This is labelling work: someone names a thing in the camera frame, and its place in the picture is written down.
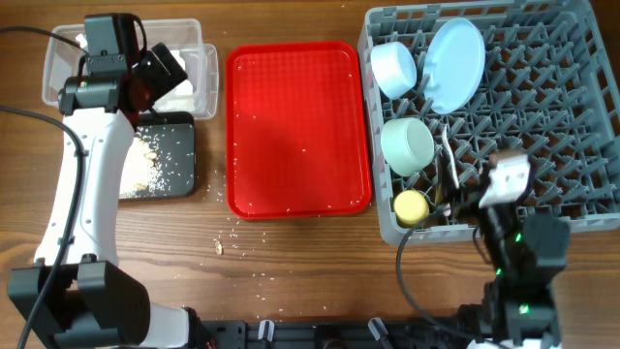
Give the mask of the clear plastic waste bin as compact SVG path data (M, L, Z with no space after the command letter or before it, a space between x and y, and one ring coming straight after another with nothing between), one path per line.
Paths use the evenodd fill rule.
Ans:
M196 108L186 112L197 120L214 117L217 112L219 94L218 56L215 46L202 40L201 24L194 18L159 19L146 20L143 27L147 43L151 48L156 44L164 43L170 51L190 50L199 55ZM52 32L78 43L75 48L55 39L48 41L43 70L42 100L46 105L56 107L58 91L63 87L67 78L78 72L79 58L87 49L87 39L82 24L60 25ZM171 112L163 111L161 108L161 102L167 95L155 103L155 111Z

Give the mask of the red plastic tray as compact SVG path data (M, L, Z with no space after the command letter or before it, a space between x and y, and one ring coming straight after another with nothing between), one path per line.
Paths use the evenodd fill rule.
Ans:
M226 190L247 220L356 214L372 197L360 71L342 41L242 46L225 66Z

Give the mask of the white plastic spoon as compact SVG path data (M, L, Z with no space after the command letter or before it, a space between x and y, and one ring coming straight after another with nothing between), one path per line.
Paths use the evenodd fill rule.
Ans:
M458 175L456 171L454 154L453 154L453 151L451 150L450 142L448 138L448 127L447 126L444 126L442 130L442 149L448 159L448 173L449 173L450 182L455 189L458 189L460 185L459 185Z

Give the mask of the grey dishwasher rack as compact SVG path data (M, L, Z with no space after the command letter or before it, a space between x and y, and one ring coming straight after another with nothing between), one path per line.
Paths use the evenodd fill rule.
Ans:
M486 61L480 87L460 109L435 112L423 96L430 84L399 99L374 81L373 47L404 44L422 64L449 20L463 17L481 32ZM382 239L404 234L393 209L402 191L433 200L433 168L402 176L385 160L380 134L402 117L422 120L436 143L448 143L458 179L473 185L482 163L506 146L526 152L536 177L520 217L549 213L573 232L619 226L619 90L592 6L587 1L479 1L378 7L367 11L357 51L371 133L371 159Z

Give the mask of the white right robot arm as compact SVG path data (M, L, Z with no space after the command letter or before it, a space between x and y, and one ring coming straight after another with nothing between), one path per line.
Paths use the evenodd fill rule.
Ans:
M482 186L454 189L440 201L432 218L450 212L473 216L478 221L495 271L484 285L480 304L463 304L453 320L443 322L414 300L402 273L405 245L413 234L407 231L398 244L395 271L399 287L409 305L430 325L463 344L491 344L500 348L538 343L541 348L558 348L561 332L552 280L567 266L570 228L567 223L544 213L521 221L516 206L528 193L519 190L515 199L502 195L496 204L485 204L489 192Z

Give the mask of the white plastic fork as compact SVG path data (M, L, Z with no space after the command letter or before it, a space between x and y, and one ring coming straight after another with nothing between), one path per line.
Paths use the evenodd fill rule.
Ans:
M437 179L435 205L441 209L444 216L449 217L451 215L453 184L449 170L449 159L446 155L440 154L436 157L435 168Z

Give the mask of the mint green bowl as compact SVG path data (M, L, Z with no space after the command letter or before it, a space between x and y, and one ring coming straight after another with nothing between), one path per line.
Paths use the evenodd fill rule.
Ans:
M435 143L420 119L407 117L384 124L381 148L387 164L396 174L410 176L433 161Z

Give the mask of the black waste tray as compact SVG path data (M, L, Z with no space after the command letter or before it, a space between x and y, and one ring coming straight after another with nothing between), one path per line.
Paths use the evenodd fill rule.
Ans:
M163 179L166 187L155 198L175 198L190 195L195 189L195 120L185 111L163 112L158 116L144 113L138 128L148 128L149 135L157 135L161 151Z

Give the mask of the light blue small bowl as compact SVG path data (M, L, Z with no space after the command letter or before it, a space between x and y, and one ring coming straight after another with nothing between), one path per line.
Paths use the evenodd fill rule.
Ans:
M414 57L400 42L373 47L370 63L375 81L390 100L400 98L417 83Z

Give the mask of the yellow plastic cup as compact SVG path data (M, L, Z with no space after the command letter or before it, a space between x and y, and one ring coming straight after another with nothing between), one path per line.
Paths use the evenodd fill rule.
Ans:
M393 211L401 227L413 227L429 215L429 204L417 190L406 190L393 200Z

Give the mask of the light blue plate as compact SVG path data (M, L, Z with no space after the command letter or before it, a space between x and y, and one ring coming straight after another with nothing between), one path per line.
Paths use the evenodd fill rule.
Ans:
M485 46L480 30L468 19L447 21L434 35L425 55L422 76L431 109L448 114L463 107L481 83L485 66Z

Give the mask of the rice and food scraps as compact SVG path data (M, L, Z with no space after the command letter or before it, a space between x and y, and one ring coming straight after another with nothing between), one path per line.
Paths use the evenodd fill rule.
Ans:
M128 150L121 176L121 200L155 197L166 187L163 179L158 136L148 128L138 128Z

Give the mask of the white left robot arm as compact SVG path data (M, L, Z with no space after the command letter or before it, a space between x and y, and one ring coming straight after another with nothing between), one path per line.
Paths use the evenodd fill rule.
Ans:
M33 265L10 272L24 317L19 343L47 348L192 348L201 322L151 301L118 265L115 225L124 162L143 111L186 79L163 44L150 46L133 14L87 16L77 74L58 94L65 135L52 214Z

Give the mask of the food scrap on table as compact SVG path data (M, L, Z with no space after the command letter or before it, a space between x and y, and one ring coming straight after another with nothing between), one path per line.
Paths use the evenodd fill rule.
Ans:
M215 252L218 256L224 253L224 245L220 240L215 241Z

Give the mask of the white napkin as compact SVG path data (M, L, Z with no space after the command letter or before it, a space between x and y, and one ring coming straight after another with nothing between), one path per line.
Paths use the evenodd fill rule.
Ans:
M199 86L199 55L190 50L173 50L171 54L184 69L188 78L164 98L161 108L163 111L193 111L196 108L195 94Z

